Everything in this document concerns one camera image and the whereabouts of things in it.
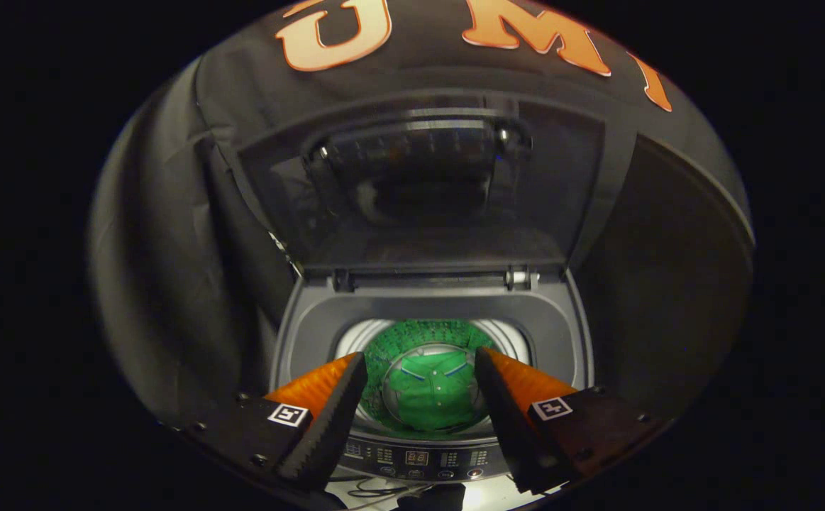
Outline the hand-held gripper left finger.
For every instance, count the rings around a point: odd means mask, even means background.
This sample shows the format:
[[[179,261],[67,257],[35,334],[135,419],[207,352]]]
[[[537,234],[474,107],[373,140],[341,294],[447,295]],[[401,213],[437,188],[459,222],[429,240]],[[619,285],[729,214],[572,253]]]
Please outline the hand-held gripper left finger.
[[[214,405],[172,426],[183,444],[267,492],[322,492],[353,429],[369,372],[361,352],[269,392]]]

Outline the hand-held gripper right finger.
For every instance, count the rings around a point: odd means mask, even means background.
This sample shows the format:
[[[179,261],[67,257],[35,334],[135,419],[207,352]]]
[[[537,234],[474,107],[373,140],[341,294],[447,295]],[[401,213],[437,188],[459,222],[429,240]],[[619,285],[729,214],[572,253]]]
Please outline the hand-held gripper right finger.
[[[636,455],[670,424],[604,386],[577,390],[487,347],[477,349],[474,372],[519,492],[583,484]]]

